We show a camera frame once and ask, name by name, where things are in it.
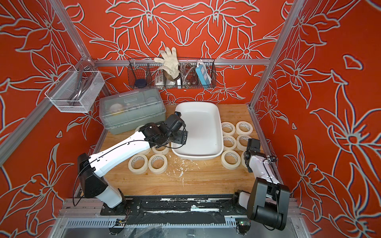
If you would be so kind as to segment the beige tape roll six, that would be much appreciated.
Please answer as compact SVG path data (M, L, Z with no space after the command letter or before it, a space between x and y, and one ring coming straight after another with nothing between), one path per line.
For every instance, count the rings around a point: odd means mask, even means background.
M229 170L235 170L241 164L240 155L233 150L226 150L221 155L221 164Z

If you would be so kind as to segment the beige tape roll ten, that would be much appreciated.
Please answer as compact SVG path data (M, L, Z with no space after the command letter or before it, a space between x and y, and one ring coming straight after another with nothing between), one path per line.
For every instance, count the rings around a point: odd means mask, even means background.
M236 133L238 135L250 135L253 132L253 126L246 121L239 121L236 124Z

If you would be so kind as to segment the beige tape roll eleven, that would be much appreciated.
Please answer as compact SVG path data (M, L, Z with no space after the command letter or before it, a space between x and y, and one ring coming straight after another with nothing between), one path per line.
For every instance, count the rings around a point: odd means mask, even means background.
M235 125L233 125L230 122L222 122L221 128L222 128L223 135L233 136L236 131Z

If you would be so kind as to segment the beige tape roll nine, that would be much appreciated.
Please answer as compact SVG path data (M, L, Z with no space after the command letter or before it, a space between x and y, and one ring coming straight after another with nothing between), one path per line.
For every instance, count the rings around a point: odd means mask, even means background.
M148 168L156 175L165 172L168 168L168 160L165 155L154 154L148 161Z

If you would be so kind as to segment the beige tape roll three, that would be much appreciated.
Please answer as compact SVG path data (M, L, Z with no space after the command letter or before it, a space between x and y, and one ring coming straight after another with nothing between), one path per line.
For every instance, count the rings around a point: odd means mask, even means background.
M144 154L134 155L130 158L128 167L133 174L142 174L148 169L148 158Z

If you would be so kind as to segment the beige tape roll four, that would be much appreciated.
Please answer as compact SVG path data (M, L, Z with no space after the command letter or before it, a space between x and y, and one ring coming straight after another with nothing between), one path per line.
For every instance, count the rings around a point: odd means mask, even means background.
M245 135L245 134L238 135L236 139L237 148L241 151L246 151L249 139L251 139L249 135Z

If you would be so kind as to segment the beige tape roll twelve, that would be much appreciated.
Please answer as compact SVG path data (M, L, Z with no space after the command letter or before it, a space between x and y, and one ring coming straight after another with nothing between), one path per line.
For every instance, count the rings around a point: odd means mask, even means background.
M241 165L244 168L247 168L247 165L246 165L246 162L245 162L245 152L242 152L242 154L241 154Z

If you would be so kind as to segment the beige tape roll five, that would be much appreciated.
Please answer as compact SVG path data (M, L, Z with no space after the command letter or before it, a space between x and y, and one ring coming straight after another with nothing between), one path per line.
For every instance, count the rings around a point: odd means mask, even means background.
M233 136L224 135L223 136L223 146L224 146L224 151L234 150L237 147L237 141Z

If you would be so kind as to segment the beige tape roll two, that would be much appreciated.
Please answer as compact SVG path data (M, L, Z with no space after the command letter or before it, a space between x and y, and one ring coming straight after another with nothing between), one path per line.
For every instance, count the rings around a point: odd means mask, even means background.
M140 152L140 154L148 155L150 152L151 152L151 148L148 148L147 150Z

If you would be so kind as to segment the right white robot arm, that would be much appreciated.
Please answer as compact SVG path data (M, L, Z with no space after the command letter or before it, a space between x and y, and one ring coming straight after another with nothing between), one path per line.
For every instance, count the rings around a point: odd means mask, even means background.
M255 182L251 192L238 193L238 204L246 209L250 220L261 223L269 230L284 230L289 208L289 188L280 182L269 157L246 150L244 160L248 171L254 174Z

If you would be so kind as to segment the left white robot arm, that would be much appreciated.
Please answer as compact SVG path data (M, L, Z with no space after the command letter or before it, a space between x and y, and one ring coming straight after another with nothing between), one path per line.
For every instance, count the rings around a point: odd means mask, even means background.
M180 147L186 144L188 132L185 126L170 129L166 125L147 124L133 135L101 152L77 158L77 177L85 198L97 198L110 208L122 203L124 195L108 184L104 176L114 167L153 147L166 147L174 142Z

